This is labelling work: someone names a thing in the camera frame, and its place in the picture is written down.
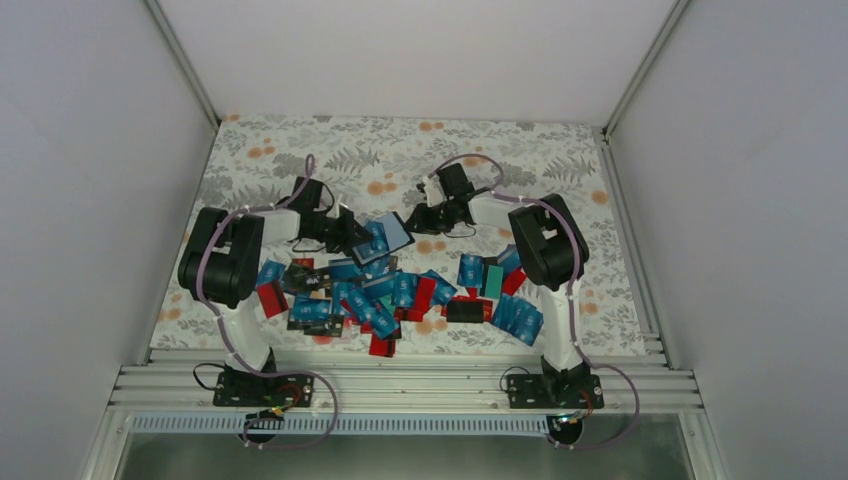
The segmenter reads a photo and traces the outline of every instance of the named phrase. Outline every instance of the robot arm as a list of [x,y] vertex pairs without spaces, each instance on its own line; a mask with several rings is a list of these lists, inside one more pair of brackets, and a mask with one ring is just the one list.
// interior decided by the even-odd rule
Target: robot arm
[[[559,195],[549,195],[546,200],[546,203],[560,213],[567,214],[564,215],[566,219],[571,218]],[[558,372],[578,368],[583,360],[571,342],[568,293],[563,285],[574,269],[570,244],[566,243],[567,247],[563,248],[562,242],[556,236],[545,238],[544,231],[546,227],[550,228],[550,225],[542,223],[546,221],[546,215],[541,207],[516,208],[514,203],[498,200],[490,194],[474,197],[468,202],[468,206],[474,223],[511,230],[515,237],[525,273],[530,281],[539,286],[542,314],[545,318],[545,347],[542,357],[544,361]],[[581,247],[582,264],[588,257],[588,247],[585,246],[585,240],[576,225],[572,230]],[[569,259],[571,265],[565,265]],[[572,287],[572,295],[577,298],[579,291],[578,279]],[[579,339],[579,318],[574,321],[576,336]]]

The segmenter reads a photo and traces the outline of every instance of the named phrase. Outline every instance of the table surface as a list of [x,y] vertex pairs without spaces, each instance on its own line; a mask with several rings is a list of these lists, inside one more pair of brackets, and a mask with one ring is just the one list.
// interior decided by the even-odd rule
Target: table surface
[[[397,211],[406,219],[423,195],[415,184],[443,160],[479,152],[505,168],[500,190],[524,196],[549,193],[563,196],[589,245],[590,259],[583,277],[580,310],[583,341],[593,355],[645,355],[641,328],[633,303],[621,245],[616,232],[600,160],[591,127],[587,125],[421,120],[378,117],[297,117],[231,115],[221,124],[204,173],[188,232],[204,206],[233,209],[268,204],[291,193],[303,173],[303,158],[317,159],[314,178],[326,183],[360,223]],[[488,184],[494,168],[479,157],[463,166],[476,186]],[[457,230],[454,235],[470,234]],[[434,269],[456,282],[459,256],[496,255],[512,235],[494,227],[477,226],[468,238],[415,235],[416,243],[395,254],[405,271]],[[183,237],[183,246],[188,233]],[[304,241],[299,248],[313,244]],[[293,256],[314,257],[324,266],[341,255],[294,254],[291,245],[262,248],[262,261],[289,264]],[[525,282],[517,295],[539,305],[535,286]],[[285,314],[265,319],[262,334],[272,346],[287,350],[355,351],[367,355],[370,335],[359,327],[346,328],[342,338],[305,336],[287,331]],[[529,347],[489,324],[448,324],[439,308],[420,323],[401,322],[403,338],[396,355],[418,354],[536,354],[544,345],[545,329]],[[212,315],[191,299],[172,273],[156,329],[153,348],[223,348]]]

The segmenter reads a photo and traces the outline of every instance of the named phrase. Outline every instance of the orange flower pattern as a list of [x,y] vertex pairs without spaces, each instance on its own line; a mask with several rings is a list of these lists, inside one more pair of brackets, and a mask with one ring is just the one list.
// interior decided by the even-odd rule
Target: orange flower pattern
[[[586,351],[595,355],[643,355],[644,343],[612,215],[613,199],[601,176],[591,128],[529,122],[439,119],[298,117],[229,114],[212,148],[194,212],[202,206],[232,209],[274,202],[291,193],[307,153],[316,157],[315,178],[326,183],[359,220],[396,210],[406,219],[424,197],[415,184],[442,160],[457,153],[489,155],[505,169],[502,189],[540,197],[560,192],[591,251],[580,311]],[[496,173],[479,156],[463,159],[475,185]],[[497,255],[513,241],[511,232],[477,225],[468,238],[415,235],[415,244],[396,252],[400,268],[438,271],[455,282],[461,253]],[[458,225],[452,235],[474,233]],[[309,254],[316,266],[338,255]],[[288,264],[285,244],[263,248],[262,260]],[[519,296],[538,306],[529,282]],[[488,324],[451,324],[431,308],[423,322],[401,322],[397,355],[539,354],[545,328],[533,347]],[[275,347],[293,351],[354,351],[367,355],[370,335],[346,326],[341,338],[310,337],[286,329],[285,314],[260,319]],[[159,312],[154,348],[222,348],[214,319],[172,276]]]

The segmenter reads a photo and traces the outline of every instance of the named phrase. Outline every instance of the white enclosure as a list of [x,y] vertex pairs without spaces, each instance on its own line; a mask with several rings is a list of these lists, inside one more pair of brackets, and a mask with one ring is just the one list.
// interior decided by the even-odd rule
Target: white enclosure
[[164,0],[226,113],[603,125],[673,0]]

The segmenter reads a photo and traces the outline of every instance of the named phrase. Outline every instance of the wire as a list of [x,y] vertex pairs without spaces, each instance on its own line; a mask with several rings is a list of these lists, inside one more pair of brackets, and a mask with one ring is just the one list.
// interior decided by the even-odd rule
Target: wire
[[220,368],[221,370],[223,370],[224,366],[221,365],[220,363],[203,362],[203,363],[198,363],[197,365],[194,366],[194,368],[191,369],[191,374],[194,375],[194,381],[197,382],[198,385],[200,385],[200,388],[202,388],[204,390],[209,390],[210,392],[217,391],[218,390],[217,388],[209,387],[205,383],[203,383],[203,381],[200,380],[200,377],[197,376],[197,368],[198,367],[216,367],[216,368]]
[[474,228],[474,225],[471,225],[470,223],[465,222],[465,226],[474,230],[474,233],[472,233],[470,235],[448,235],[447,233],[445,233],[444,235],[447,238],[470,238],[470,237],[473,237],[474,235],[477,235],[477,229]]
[[277,392],[282,392],[283,390],[294,390],[294,395],[292,396],[292,404],[294,407],[300,402],[300,398],[303,396],[303,389],[300,388],[296,383],[287,383],[280,388],[277,389]]
[[[306,170],[305,180],[309,180],[310,178],[312,178],[312,173],[315,170],[315,156],[312,155],[311,153],[309,155],[307,155],[306,159],[304,160],[304,169]],[[271,446],[267,447],[267,448],[270,448],[270,449],[277,449],[277,450],[298,450],[298,449],[314,447],[314,446],[320,444],[321,442],[323,442],[324,440],[326,440],[327,437],[330,436],[330,433],[332,433],[332,431],[336,428],[336,424],[338,423],[338,420],[339,420],[339,398],[338,398],[338,395],[336,395],[336,390],[333,388],[333,386],[330,384],[330,382],[327,381],[326,378],[324,378],[323,376],[321,376],[321,375],[319,375],[315,372],[310,372],[308,370],[286,370],[286,371],[282,371],[282,372],[265,373],[265,372],[261,372],[259,370],[256,370],[255,368],[250,366],[244,360],[244,358],[242,358],[242,356],[239,355],[238,352],[236,352],[235,346],[233,345],[229,335],[227,335],[226,325],[224,324],[224,315],[221,313],[221,310],[215,304],[210,302],[209,299],[206,298],[206,295],[204,295],[204,293],[203,293],[203,276],[206,273],[206,266],[209,263],[209,257],[212,255],[212,250],[214,249],[215,244],[218,242],[218,239],[221,238],[221,235],[223,235],[224,230],[227,228],[227,225],[229,225],[230,222],[232,222],[233,219],[236,216],[244,214],[244,213],[249,213],[249,212],[269,212],[269,211],[276,210],[278,208],[285,208],[292,201],[294,201],[294,199],[297,198],[298,195],[300,195],[300,193],[306,187],[307,183],[308,182],[306,182],[306,181],[300,182],[300,185],[297,188],[295,188],[295,191],[292,192],[291,196],[279,205],[268,205],[268,206],[260,206],[260,207],[255,207],[255,208],[250,208],[250,207],[240,208],[240,209],[237,209],[237,210],[233,210],[226,217],[224,217],[224,219],[221,221],[221,223],[218,224],[218,228],[215,229],[215,232],[212,234],[212,237],[209,239],[209,243],[206,245],[206,250],[203,251],[203,255],[200,257],[200,263],[197,266],[197,281],[195,283],[195,291],[197,292],[198,301],[200,301],[201,303],[206,305],[206,307],[209,310],[212,311],[212,314],[215,315],[215,318],[216,318],[217,324],[218,324],[218,330],[221,332],[221,340],[224,342],[224,346],[226,347],[227,352],[229,352],[229,354],[232,356],[233,360],[235,360],[239,365],[241,365],[242,368],[244,368],[245,371],[253,374],[254,376],[260,377],[260,378],[279,378],[279,377],[284,377],[284,376],[287,376],[287,375],[297,375],[297,374],[309,375],[309,376],[315,378],[316,380],[318,380],[319,382],[321,382],[325,387],[327,387],[327,390],[330,392],[330,396],[333,398],[333,419],[330,421],[330,426],[327,427],[327,430],[324,431],[324,433],[321,434],[321,436],[319,436],[317,439],[315,439],[311,442],[305,442],[305,443],[301,443],[301,444],[297,444],[297,445],[279,445],[279,446],[271,445]],[[245,446],[252,446],[254,448],[260,448],[260,449],[266,448],[265,446],[263,446],[263,444],[253,442],[253,441],[247,439],[246,437],[245,437]]]
[[499,186],[501,186],[501,184],[503,183],[503,177],[504,177],[504,170],[503,170],[503,167],[501,166],[501,164],[500,164],[500,163],[498,163],[498,162],[494,161],[492,158],[487,157],[486,155],[483,155],[483,154],[480,154],[480,153],[463,153],[462,155],[456,155],[456,156],[454,156],[454,157],[451,157],[451,158],[449,158],[449,159],[445,160],[444,162],[442,162],[442,164],[441,164],[441,165],[439,165],[438,167],[436,167],[436,169],[435,169],[435,170],[433,170],[432,172],[430,172],[429,174],[427,174],[427,176],[428,176],[428,177],[432,177],[432,176],[436,175],[437,173],[439,173],[439,170],[441,170],[441,169],[443,169],[444,167],[446,167],[446,166],[450,165],[451,163],[453,163],[453,162],[455,162],[455,161],[457,161],[457,160],[462,160],[463,158],[470,158],[470,157],[482,158],[483,160],[486,160],[486,161],[488,161],[489,163],[491,163],[491,164],[492,164],[492,165],[493,165],[493,166],[497,169],[497,171],[498,171],[498,176],[497,176],[497,177],[495,177],[495,181],[494,181],[494,182],[492,182],[492,184],[491,184],[491,185],[489,185],[488,187],[486,187],[486,190],[492,190],[492,191],[494,191],[496,188],[498,188]]
[[586,416],[583,417],[586,419],[592,416],[592,412],[594,412],[595,409],[592,407],[592,398],[589,397],[589,394],[586,393],[585,390],[580,390],[580,395],[583,395],[583,398],[586,400]]
[[330,194],[330,205],[327,206],[327,208],[325,208],[324,210],[318,210],[317,213],[321,214],[328,213],[330,210],[333,209],[333,207],[336,206],[336,196],[333,195],[333,191],[330,190],[330,187],[328,187],[326,183],[324,184],[324,190],[327,190],[327,193]]
[[526,373],[527,375],[530,375],[530,371],[527,370],[524,367],[509,367],[509,368],[507,368],[506,370],[504,370],[504,373],[501,375],[501,379],[498,380],[498,387],[500,387],[502,392],[509,393],[509,390],[503,388],[503,379],[504,379],[504,377],[506,377],[506,374],[509,373],[510,370],[516,370],[516,369],[524,370],[524,373]]
[[[620,442],[625,436],[630,434],[630,432],[632,432],[633,429],[636,428],[636,425],[639,424],[639,418],[640,418],[640,412],[641,412],[641,404],[640,404],[640,401],[639,401],[639,392],[636,390],[636,384],[633,383],[633,380],[626,373],[624,373],[624,371],[622,371],[620,368],[616,367],[615,365],[595,364],[594,362],[592,362],[592,359],[590,359],[589,356],[586,355],[586,353],[580,347],[580,343],[578,341],[579,339],[577,338],[577,324],[576,324],[576,320],[575,320],[576,309],[574,308],[574,297],[572,295],[573,288],[574,288],[574,282],[577,281],[577,277],[580,275],[580,248],[577,244],[577,238],[575,237],[574,232],[571,230],[571,227],[568,225],[568,222],[565,221],[565,218],[556,209],[554,209],[553,207],[551,207],[547,203],[545,203],[545,202],[543,202],[539,199],[536,199],[536,198],[515,197],[515,196],[512,196],[512,195],[506,195],[506,194],[495,191],[495,188],[497,188],[498,186],[500,186],[501,183],[503,183],[504,169],[498,162],[496,162],[495,160],[493,160],[490,157],[487,157],[486,155],[480,155],[480,154],[474,154],[474,153],[466,153],[466,154],[462,154],[462,155],[456,155],[456,156],[451,157],[451,158],[445,160],[444,162],[442,162],[442,164],[439,165],[438,167],[436,167],[436,169],[433,170],[429,174],[429,176],[432,177],[432,176],[436,175],[436,173],[440,169],[445,167],[446,165],[453,163],[453,162],[455,162],[455,161],[457,161],[461,158],[466,158],[466,157],[483,158],[484,160],[487,160],[489,163],[494,165],[494,167],[498,170],[497,178],[495,178],[494,183],[492,183],[492,185],[490,187],[488,187],[488,189],[491,190],[492,196],[494,198],[504,200],[504,201],[507,201],[507,202],[518,203],[518,204],[530,203],[530,204],[533,204],[533,205],[538,205],[538,206],[544,208],[545,210],[547,210],[550,213],[551,216],[556,218],[557,221],[562,225],[563,229],[565,230],[565,233],[568,236],[568,241],[571,243],[571,250],[574,252],[573,253],[573,255],[574,255],[574,269],[572,270],[571,278],[569,278],[568,284],[566,285],[566,293],[568,294],[568,318],[569,318],[569,332],[570,332],[570,335],[571,335],[571,343],[574,345],[574,349],[575,349],[575,351],[577,351],[577,354],[580,356],[580,358],[584,362],[586,362],[586,364],[590,368],[594,368],[596,370],[604,370],[604,369],[612,370],[615,373],[619,374],[621,376],[621,378],[623,378],[627,382],[627,384],[630,386],[630,390],[633,392],[633,398],[634,398],[634,401],[636,403],[635,411],[633,413],[633,419],[630,421],[630,423],[627,425],[627,427],[624,430],[622,430],[621,433],[619,433],[615,437],[613,437],[613,438],[611,438],[607,441],[594,444],[594,445],[584,445],[584,446],[568,445],[567,447],[570,450],[596,450],[596,449],[599,449],[599,448],[615,445],[616,443]],[[554,440],[553,437],[551,437],[550,435],[548,435],[547,437],[548,437],[548,440],[551,441],[554,444],[555,448],[560,447],[559,442]]]
[[299,248],[297,248],[297,246],[300,245],[300,242],[302,240],[303,240],[302,238],[298,238],[297,242],[295,242],[295,244],[292,245],[292,252],[293,253],[318,253],[318,252],[324,250],[325,248],[327,248],[326,245],[322,245],[319,248],[307,248],[307,249],[300,248],[299,249]]

